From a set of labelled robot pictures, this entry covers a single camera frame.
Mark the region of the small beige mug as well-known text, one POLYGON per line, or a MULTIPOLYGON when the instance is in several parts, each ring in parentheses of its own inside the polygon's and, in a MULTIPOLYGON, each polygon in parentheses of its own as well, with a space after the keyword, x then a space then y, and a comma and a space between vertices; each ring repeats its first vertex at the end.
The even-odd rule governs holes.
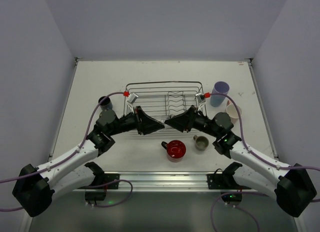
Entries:
POLYGON ((193 136, 195 148, 198 151, 205 151, 209 146, 209 140, 204 136, 193 136))

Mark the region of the dark blue mug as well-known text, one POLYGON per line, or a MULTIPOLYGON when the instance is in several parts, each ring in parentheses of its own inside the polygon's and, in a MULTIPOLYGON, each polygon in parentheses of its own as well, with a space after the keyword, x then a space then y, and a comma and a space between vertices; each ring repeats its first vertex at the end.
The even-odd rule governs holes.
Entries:
POLYGON ((98 99, 99 106, 102 111, 104 110, 112 110, 113 104, 111 102, 111 99, 108 96, 102 96, 98 99))

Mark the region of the red ceramic mug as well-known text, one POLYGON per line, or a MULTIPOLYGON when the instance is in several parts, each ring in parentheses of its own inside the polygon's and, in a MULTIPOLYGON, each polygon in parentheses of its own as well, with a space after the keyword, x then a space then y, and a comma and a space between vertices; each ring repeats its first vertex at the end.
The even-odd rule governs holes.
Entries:
POLYGON ((180 140, 172 140, 169 143, 162 141, 161 146, 166 150, 167 158, 171 162, 179 162, 186 154, 186 146, 180 140))

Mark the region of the pink faceted mug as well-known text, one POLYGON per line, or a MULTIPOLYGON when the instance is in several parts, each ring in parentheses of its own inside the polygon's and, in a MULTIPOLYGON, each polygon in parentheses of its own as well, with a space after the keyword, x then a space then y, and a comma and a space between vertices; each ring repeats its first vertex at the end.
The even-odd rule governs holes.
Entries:
POLYGON ((226 108, 225 112, 229 115, 230 120, 233 124, 235 124, 238 120, 239 117, 242 116, 242 108, 241 106, 235 106, 231 100, 228 100, 226 103, 226 108))

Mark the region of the lilac plastic tumbler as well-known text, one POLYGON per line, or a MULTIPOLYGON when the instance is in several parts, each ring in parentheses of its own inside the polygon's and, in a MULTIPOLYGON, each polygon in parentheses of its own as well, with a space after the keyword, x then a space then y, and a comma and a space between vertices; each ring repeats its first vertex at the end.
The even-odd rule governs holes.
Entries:
POLYGON ((230 86, 228 83, 224 81, 216 82, 212 90, 212 93, 214 95, 210 97, 210 104, 213 107, 219 107, 226 98, 225 96, 223 96, 223 94, 227 95, 229 90, 230 86))

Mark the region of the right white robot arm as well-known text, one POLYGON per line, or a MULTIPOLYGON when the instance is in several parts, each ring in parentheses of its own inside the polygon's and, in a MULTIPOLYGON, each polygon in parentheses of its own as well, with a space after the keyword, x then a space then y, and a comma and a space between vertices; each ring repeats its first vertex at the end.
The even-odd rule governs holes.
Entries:
POLYGON ((196 129, 215 137, 215 150, 241 164, 231 182, 268 195, 293 217, 299 217, 317 195, 306 168, 276 161, 245 145, 244 140, 232 132, 234 125, 225 112, 209 119, 191 106, 186 112, 167 119, 165 124, 180 132, 196 129))

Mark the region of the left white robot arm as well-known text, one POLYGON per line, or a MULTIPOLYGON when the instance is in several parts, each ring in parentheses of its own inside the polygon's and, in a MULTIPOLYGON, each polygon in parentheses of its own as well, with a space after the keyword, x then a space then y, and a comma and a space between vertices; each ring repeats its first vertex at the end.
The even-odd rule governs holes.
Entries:
POLYGON ((84 163, 101 156, 115 143, 113 135, 135 130, 140 135, 147 135, 164 129, 164 125, 147 115, 140 106, 132 112, 118 118, 115 111, 101 111, 93 130, 84 140, 64 155, 33 167, 23 167, 19 173, 12 194, 29 216, 35 217, 44 212, 58 192, 65 191, 64 178, 76 178, 74 187, 82 187, 85 181, 91 184, 95 178, 93 171, 80 168, 84 163))

